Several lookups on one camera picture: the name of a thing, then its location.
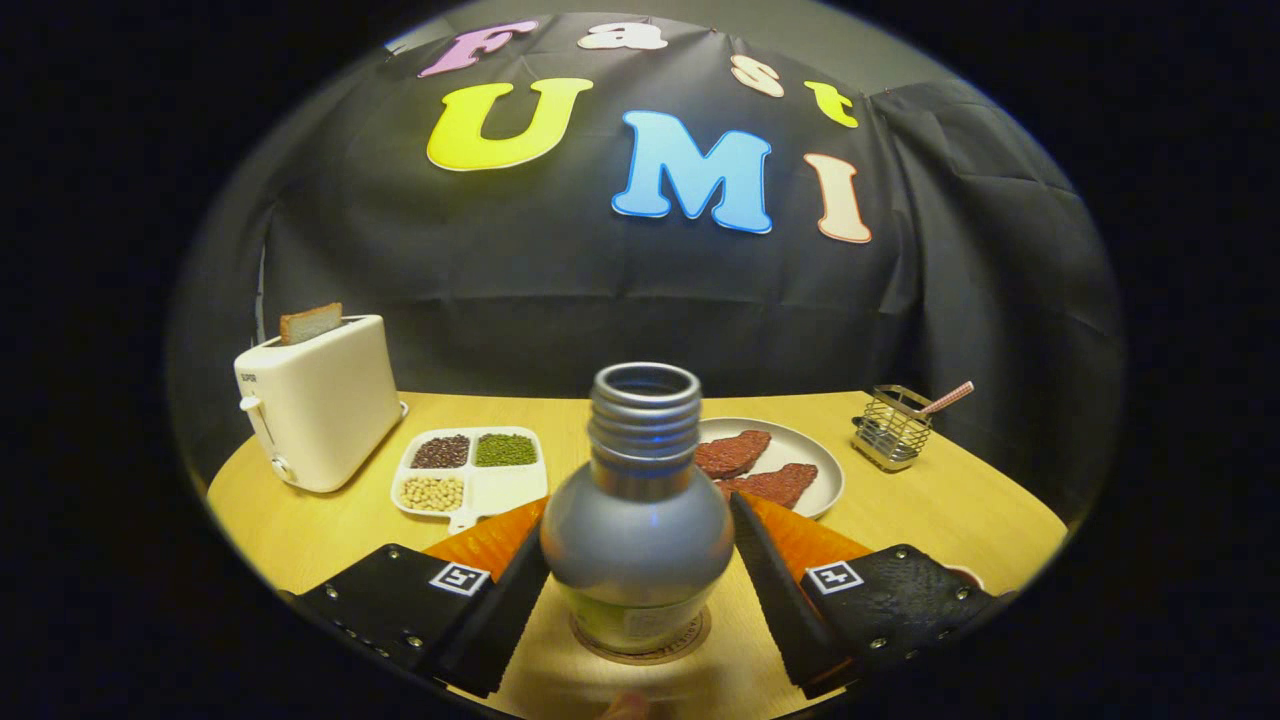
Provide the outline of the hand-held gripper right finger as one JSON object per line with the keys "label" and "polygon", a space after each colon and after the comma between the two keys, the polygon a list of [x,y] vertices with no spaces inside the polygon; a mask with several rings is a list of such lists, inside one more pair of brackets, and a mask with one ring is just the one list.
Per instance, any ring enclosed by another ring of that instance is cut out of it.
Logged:
{"label": "hand-held gripper right finger", "polygon": [[911,544],[869,550],[745,492],[730,510],[785,671],[809,700],[927,659],[1001,607],[974,574]]}

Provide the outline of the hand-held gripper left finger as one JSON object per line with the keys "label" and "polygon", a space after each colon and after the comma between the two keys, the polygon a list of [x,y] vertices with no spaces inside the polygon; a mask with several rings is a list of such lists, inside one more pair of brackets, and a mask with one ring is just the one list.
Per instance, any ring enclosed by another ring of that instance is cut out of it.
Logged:
{"label": "hand-held gripper left finger", "polygon": [[549,575],[539,532],[548,500],[480,521],[425,550],[388,543],[291,607],[378,662],[480,698],[500,688]]}

